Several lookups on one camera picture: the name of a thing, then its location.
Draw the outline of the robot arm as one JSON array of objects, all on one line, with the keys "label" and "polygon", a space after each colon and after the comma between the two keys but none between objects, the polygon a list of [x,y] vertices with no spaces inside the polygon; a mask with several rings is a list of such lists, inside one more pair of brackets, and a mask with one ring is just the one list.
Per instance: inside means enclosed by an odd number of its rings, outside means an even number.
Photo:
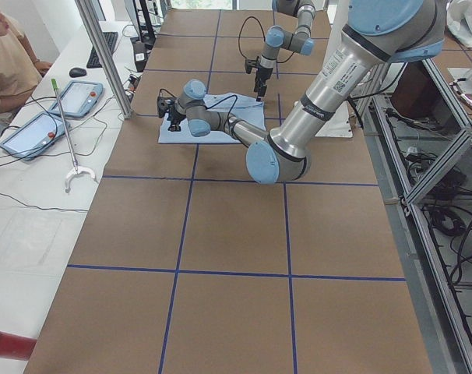
[{"label": "robot arm", "polygon": [[310,55],[315,45],[311,39],[316,13],[312,1],[272,1],[272,7],[273,11],[296,18],[297,25],[293,32],[286,31],[278,25],[270,27],[265,34],[260,55],[255,60],[245,60],[245,70],[248,74],[253,69],[256,70],[253,91],[256,93],[257,101],[261,101],[266,94],[267,81],[277,65],[281,49],[300,55]]},{"label": "robot arm", "polygon": [[178,97],[157,99],[158,114],[172,125],[186,120],[192,136],[221,131],[248,150],[252,179],[273,184],[299,179],[310,168],[308,142],[335,114],[375,65],[416,62],[440,53],[444,1],[351,1],[338,48],[284,123],[266,132],[231,112],[209,110],[203,82],[188,81]]}]

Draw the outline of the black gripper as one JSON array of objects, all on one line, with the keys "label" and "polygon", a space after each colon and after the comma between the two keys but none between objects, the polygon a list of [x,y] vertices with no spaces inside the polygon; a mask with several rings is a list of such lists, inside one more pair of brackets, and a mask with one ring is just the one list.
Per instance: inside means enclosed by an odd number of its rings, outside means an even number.
[{"label": "black gripper", "polygon": [[264,86],[272,76],[272,69],[259,65],[255,74],[256,100],[260,102],[264,97]]},{"label": "black gripper", "polygon": [[181,113],[176,104],[171,104],[167,120],[170,122],[168,130],[171,132],[181,131],[181,122],[185,120],[185,114]]}]

